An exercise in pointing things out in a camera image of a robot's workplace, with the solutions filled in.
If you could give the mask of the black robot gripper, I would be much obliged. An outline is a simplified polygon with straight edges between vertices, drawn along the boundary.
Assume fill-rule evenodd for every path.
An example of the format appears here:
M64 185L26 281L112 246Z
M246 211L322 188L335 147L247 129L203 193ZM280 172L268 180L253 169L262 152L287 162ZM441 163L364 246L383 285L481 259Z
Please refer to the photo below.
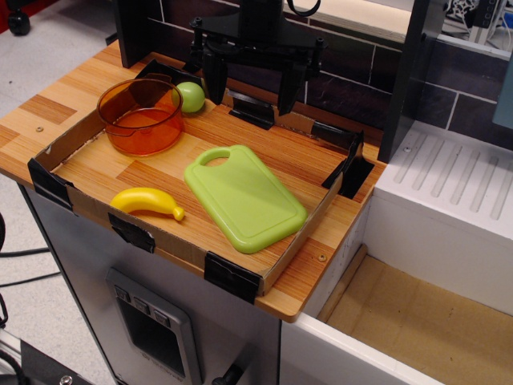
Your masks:
M192 57L201 63L209 99L222 103L230 64L280 71L280 116L293 110L306 79L320 72L327 47L285 18L282 1L242 1L232 14L196 16L190 26Z

